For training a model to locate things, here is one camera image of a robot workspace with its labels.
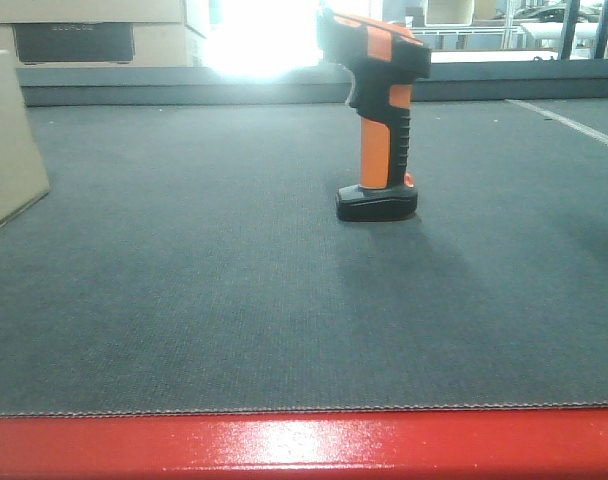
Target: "barcode scanner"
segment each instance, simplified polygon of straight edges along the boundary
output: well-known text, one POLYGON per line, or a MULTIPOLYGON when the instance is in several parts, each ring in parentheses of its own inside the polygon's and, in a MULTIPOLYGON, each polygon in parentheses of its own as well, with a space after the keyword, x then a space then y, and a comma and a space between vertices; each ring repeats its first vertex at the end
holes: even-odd
POLYGON ((317 23, 324 58, 353 75, 347 103, 362 117, 361 180, 338 191, 338 217, 407 218, 418 196, 407 172, 412 83, 430 75, 431 51, 406 28, 330 8, 317 23))

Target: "floor marking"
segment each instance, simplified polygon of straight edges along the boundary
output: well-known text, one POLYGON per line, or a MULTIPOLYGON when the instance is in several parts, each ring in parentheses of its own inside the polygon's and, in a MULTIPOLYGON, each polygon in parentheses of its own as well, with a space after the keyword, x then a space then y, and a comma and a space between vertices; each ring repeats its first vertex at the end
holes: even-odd
POLYGON ((598 142, 602 142, 604 145, 608 147, 608 135, 600 132, 599 130, 595 130, 594 128, 589 127, 588 125, 584 125, 583 123, 576 122, 575 120, 571 120, 570 118, 564 117, 557 113, 551 112, 550 110, 545 110, 543 108, 537 107, 532 103, 524 102, 522 100, 506 100, 513 105, 517 105, 518 107, 525 108, 527 110, 531 110, 535 113, 539 113, 540 115, 551 118, 553 120, 557 120, 558 122, 566 125, 567 127, 571 127, 573 130, 577 130, 584 135, 587 135, 598 142))

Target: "scanner base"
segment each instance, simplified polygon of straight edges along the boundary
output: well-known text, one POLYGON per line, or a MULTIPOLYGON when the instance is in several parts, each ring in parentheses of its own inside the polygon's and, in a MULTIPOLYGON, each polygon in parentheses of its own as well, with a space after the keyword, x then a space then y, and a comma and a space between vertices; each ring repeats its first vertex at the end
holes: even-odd
POLYGON ((382 189, 352 185, 337 192, 337 216, 346 222, 404 220, 415 213, 417 197, 415 187, 405 184, 382 189))

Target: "dark gray mat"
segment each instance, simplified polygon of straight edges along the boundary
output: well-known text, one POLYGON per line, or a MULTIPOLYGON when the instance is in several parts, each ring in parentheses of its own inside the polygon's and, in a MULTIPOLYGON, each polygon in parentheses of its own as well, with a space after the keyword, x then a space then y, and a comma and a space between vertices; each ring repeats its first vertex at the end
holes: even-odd
POLYGON ((608 98, 537 100, 531 103, 608 135, 608 98))
POLYGON ((608 404, 608 148, 419 104, 417 217, 345 224, 343 106, 32 110, 0 415, 608 404))

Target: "red surface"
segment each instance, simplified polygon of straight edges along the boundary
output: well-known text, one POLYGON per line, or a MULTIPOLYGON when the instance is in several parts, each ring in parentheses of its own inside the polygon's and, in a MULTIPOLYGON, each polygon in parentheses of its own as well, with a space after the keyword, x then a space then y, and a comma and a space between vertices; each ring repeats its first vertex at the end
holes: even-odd
POLYGON ((0 478, 608 478, 608 409, 0 419, 0 478))

